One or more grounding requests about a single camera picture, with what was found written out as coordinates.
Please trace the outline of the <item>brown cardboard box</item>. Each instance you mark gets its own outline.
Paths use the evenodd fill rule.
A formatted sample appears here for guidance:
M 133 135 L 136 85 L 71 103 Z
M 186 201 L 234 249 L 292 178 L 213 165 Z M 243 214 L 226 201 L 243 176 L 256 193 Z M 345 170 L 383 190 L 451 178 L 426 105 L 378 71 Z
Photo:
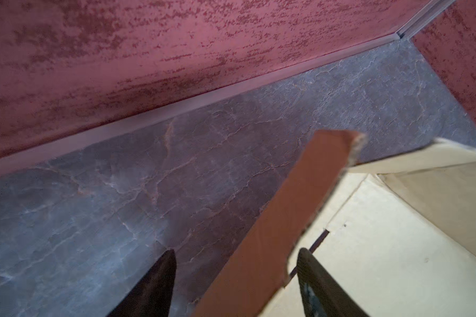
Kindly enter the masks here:
M 313 134 L 194 316 L 306 316 L 302 248 L 367 316 L 476 316 L 476 149 L 438 138 L 357 165 L 364 142 Z

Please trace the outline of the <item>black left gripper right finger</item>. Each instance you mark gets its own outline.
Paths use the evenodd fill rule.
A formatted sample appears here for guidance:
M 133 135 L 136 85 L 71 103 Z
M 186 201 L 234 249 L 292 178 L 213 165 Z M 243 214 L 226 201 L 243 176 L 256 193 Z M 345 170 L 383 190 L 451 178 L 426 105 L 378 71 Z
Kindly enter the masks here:
M 306 316 L 367 316 L 307 249 L 297 256 L 297 275 Z

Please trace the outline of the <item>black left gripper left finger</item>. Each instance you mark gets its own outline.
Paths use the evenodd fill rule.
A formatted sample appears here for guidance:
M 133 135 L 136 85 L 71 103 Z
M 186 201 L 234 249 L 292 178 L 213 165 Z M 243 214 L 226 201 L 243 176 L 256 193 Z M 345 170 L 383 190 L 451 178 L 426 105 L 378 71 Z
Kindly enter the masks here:
M 176 270 L 175 251 L 166 250 L 108 317 L 168 316 Z

